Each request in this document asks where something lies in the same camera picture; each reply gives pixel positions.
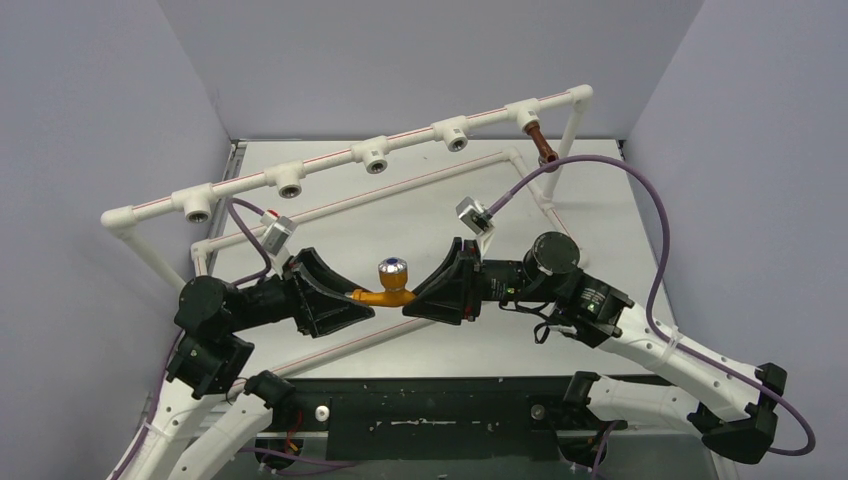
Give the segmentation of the orange plastic faucet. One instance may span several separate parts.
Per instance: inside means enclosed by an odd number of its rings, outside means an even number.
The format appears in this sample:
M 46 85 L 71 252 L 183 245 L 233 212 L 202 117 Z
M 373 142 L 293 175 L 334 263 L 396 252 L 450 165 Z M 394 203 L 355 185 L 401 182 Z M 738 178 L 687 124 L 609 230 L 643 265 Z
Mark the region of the orange plastic faucet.
M 372 307 L 398 308 L 411 303 L 416 294 L 407 288 L 408 264 L 399 257 L 389 257 L 377 266 L 380 292 L 356 289 L 350 293 L 350 298 L 356 302 Z

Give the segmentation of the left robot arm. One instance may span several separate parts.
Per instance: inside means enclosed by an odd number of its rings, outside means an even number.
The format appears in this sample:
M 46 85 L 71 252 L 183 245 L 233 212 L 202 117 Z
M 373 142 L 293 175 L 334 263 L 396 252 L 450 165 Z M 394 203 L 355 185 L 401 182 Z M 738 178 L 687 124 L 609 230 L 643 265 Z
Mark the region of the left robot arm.
M 165 479 L 194 432 L 241 376 L 254 344 L 239 332 L 294 321 L 318 338 L 374 317 L 351 296 L 356 284 L 335 273 L 312 248 L 288 258 L 278 274 L 239 287 L 203 275 L 179 294 L 182 336 L 163 371 L 146 422 L 112 473 L 114 479 Z

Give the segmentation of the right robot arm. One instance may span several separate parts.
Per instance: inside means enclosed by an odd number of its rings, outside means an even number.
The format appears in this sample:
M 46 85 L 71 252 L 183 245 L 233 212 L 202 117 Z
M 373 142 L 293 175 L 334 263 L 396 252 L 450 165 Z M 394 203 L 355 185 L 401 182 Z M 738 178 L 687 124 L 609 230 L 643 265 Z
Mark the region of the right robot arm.
M 475 241 L 458 238 L 402 312 L 458 325 L 494 302 L 504 311 L 534 316 L 536 343 L 559 331 L 662 379 L 661 385 L 649 385 L 577 372 L 562 400 L 570 424 L 661 426 L 694 435 L 735 462 L 761 461 L 774 442 L 776 398 L 786 372 L 771 363 L 735 362 L 687 340 L 627 294 L 585 273 L 578 262 L 574 241 L 557 231 L 538 236 L 520 260 L 483 259 Z

